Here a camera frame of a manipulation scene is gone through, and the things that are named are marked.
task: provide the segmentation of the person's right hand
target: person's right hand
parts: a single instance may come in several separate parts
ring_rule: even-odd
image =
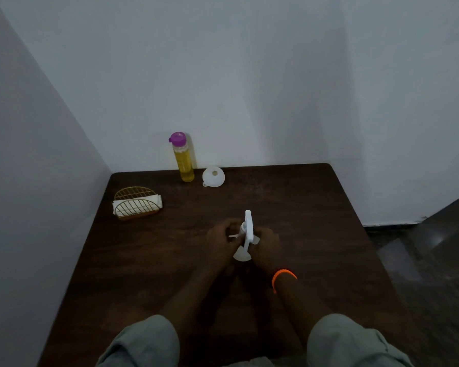
[[[248,253],[255,265],[271,276],[283,263],[279,235],[270,228],[255,228],[254,233],[260,242],[257,245],[250,244]]]

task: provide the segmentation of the dark brown tabletop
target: dark brown tabletop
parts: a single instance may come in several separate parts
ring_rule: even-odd
[[[124,327],[156,314],[200,262],[209,228],[244,218],[280,234],[288,265],[337,313],[381,331],[408,352],[410,316],[328,164],[224,169],[219,188],[202,170],[184,183],[178,171],[117,173],[61,304],[40,366],[94,365]],[[156,215],[119,221],[116,191],[147,186],[163,199]],[[218,366],[258,356],[302,353],[278,297],[247,263],[235,262],[213,285],[180,365]]]

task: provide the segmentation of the shirt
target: shirt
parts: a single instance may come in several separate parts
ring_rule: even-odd
[[[176,367],[179,355],[175,328],[165,317],[156,315],[122,330],[99,358],[97,366]],[[286,367],[285,363],[285,359],[270,361],[260,357],[231,367]],[[408,356],[389,345],[379,331],[364,328],[342,314],[329,314],[316,323],[308,337],[303,365],[413,367]]]

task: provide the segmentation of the sleeve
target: sleeve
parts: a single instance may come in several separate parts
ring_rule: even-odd
[[[121,331],[99,358],[101,367],[176,367],[180,344],[175,328],[156,315]]]
[[[311,366],[413,367],[408,356],[389,345],[379,331],[364,328],[342,314],[321,318],[306,346]]]

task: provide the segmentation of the transparent bottle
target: transparent bottle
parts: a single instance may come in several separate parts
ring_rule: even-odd
[[[192,168],[185,134],[181,132],[173,133],[168,141],[172,143],[173,153],[175,153],[175,159],[177,160],[182,180],[185,182],[194,180],[194,169]]]

